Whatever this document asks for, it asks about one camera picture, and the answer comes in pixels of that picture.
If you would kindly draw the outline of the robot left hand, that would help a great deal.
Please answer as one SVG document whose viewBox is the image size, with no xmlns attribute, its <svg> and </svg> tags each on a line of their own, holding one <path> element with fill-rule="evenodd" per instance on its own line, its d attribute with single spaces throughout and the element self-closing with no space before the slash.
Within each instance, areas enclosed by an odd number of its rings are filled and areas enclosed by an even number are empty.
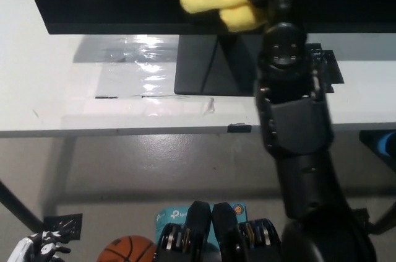
<svg viewBox="0 0 396 262">
<path fill-rule="evenodd" d="M 70 242 L 70 230 L 42 231 L 21 239 L 13 249 L 7 262 L 64 261 L 58 253 L 70 253 L 63 246 Z"/>
</svg>

